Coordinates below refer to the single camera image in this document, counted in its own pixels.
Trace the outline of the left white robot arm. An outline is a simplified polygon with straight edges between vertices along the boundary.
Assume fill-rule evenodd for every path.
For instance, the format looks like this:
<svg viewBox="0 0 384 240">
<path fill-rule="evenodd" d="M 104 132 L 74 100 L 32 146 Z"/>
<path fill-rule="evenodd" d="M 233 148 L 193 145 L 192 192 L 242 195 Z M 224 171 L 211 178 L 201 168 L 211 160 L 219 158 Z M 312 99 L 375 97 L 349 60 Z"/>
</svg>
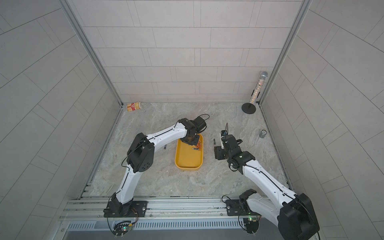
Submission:
<svg viewBox="0 0 384 240">
<path fill-rule="evenodd" d="M 174 125 L 154 134 L 137 134 L 122 161 L 126 163 L 125 175 L 118 190 L 109 198 L 104 213 L 112 217 L 128 216 L 133 210 L 134 192 L 138 182 L 142 174 L 153 165 L 156 152 L 177 140 L 195 146 L 206 128 L 206 120 L 198 116 L 193 120 L 177 120 Z"/>
</svg>

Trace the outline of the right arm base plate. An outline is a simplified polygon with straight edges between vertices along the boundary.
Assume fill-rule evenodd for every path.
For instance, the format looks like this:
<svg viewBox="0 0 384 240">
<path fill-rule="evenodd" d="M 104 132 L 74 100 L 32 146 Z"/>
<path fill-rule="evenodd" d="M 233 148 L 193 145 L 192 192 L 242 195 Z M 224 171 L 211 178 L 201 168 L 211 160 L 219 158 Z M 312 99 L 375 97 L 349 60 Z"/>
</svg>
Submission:
<svg viewBox="0 0 384 240">
<path fill-rule="evenodd" d="M 230 217 L 234 216 L 251 216 L 251 217 L 256 217 L 256 216 L 261 216 L 260 214 L 256 212 L 252 212 L 251 210 L 248 210 L 244 207 L 243 204 L 240 203 L 239 200 L 230 200 L 230 199 L 225 199 L 224 203 L 226 204 L 226 211 L 227 215 Z"/>
</svg>

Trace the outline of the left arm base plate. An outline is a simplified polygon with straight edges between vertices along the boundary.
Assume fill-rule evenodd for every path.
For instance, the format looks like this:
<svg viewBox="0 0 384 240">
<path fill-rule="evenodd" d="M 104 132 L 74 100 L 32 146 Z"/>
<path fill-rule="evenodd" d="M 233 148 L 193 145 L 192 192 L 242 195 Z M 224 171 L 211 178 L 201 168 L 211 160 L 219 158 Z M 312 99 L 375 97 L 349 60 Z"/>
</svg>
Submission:
<svg viewBox="0 0 384 240">
<path fill-rule="evenodd" d="M 134 218 L 144 217 L 147 211 L 148 201 L 131 201 L 120 204 L 118 201 L 109 201 L 104 209 L 105 218 Z"/>
</svg>

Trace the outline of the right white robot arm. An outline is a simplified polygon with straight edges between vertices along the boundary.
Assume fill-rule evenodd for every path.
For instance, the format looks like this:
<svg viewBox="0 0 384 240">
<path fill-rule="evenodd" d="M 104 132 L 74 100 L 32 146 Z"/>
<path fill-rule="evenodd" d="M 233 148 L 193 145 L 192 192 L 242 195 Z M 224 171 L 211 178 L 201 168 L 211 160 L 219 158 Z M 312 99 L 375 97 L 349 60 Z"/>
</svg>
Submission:
<svg viewBox="0 0 384 240">
<path fill-rule="evenodd" d="M 320 225 L 310 198 L 296 194 L 286 188 L 265 170 L 248 151 L 227 131 L 221 131 L 221 145 L 214 148 L 217 160 L 226 160 L 229 169 L 239 172 L 266 195 L 261 196 L 250 189 L 240 195 L 241 209 L 246 213 L 257 213 L 276 225 L 285 240 L 308 240 L 320 230 Z"/>
</svg>

